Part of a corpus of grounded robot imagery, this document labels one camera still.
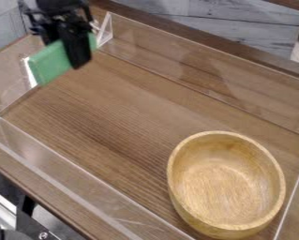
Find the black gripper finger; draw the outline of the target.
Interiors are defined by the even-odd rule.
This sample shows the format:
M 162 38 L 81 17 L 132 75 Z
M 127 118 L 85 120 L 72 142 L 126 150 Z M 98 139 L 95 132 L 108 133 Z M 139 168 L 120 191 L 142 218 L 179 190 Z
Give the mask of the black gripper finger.
M 64 44 L 69 64 L 73 68 L 80 68 L 91 60 L 90 27 L 79 22 L 60 22 L 57 33 Z
M 55 40 L 59 39 L 57 28 L 55 24 L 44 23 L 41 25 L 41 39 L 45 45 L 49 45 Z

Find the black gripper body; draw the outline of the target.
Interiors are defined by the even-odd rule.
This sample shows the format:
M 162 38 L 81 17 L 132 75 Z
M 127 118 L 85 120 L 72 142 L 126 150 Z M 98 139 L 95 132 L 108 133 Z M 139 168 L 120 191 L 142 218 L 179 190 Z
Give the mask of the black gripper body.
M 41 25 L 80 23 L 90 27 L 94 20 L 88 0 L 21 0 L 21 13 L 29 18 L 29 30 L 41 37 Z

